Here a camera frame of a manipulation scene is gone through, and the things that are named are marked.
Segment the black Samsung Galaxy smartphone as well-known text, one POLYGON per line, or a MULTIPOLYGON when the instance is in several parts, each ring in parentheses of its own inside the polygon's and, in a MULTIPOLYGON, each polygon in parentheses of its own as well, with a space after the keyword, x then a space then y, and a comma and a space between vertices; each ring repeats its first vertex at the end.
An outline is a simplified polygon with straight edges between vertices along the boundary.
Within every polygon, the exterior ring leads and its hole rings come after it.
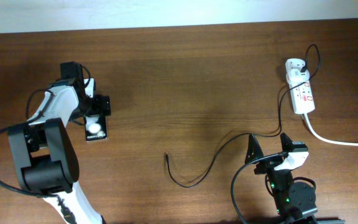
POLYGON ((105 116, 85 117, 85 139, 87 142, 100 141, 108 138, 105 116))

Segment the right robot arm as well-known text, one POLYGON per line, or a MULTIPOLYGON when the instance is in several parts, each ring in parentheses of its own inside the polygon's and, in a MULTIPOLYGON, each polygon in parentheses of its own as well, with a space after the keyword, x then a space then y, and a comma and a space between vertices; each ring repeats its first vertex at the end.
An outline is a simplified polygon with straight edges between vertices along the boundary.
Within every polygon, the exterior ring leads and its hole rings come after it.
POLYGON ((274 199, 284 223, 316 223, 316 184, 306 177, 294 177, 292 171, 301 167, 309 156, 302 141, 280 135, 282 152, 265 156, 256 137, 249 136, 246 164, 255 164, 254 174, 265 176, 265 186, 274 199))

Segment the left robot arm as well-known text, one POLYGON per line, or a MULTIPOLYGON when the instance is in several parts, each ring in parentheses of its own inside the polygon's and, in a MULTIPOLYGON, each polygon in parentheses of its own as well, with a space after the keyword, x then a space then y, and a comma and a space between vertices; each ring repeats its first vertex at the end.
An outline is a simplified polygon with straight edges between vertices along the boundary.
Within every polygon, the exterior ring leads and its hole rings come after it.
POLYGON ((86 141, 105 139, 109 97, 96 95, 94 78, 59 80, 24 124, 8 130, 20 188, 49 203, 65 223, 104 223, 79 183, 80 167, 66 127, 82 117, 86 141))

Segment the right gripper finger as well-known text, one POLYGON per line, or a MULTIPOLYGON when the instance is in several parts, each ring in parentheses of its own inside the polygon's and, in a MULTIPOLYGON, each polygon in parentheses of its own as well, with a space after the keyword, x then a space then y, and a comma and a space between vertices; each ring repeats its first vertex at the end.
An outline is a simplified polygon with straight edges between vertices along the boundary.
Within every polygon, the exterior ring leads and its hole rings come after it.
POLYGON ((285 153, 293 152, 296 149, 296 144, 288 137, 287 134, 281 133, 280 140, 282 144, 282 151, 285 153))
POLYGON ((249 135, 247 154, 245 158, 245 164, 256 164, 264 157, 262 148, 259 145, 254 134, 249 135))

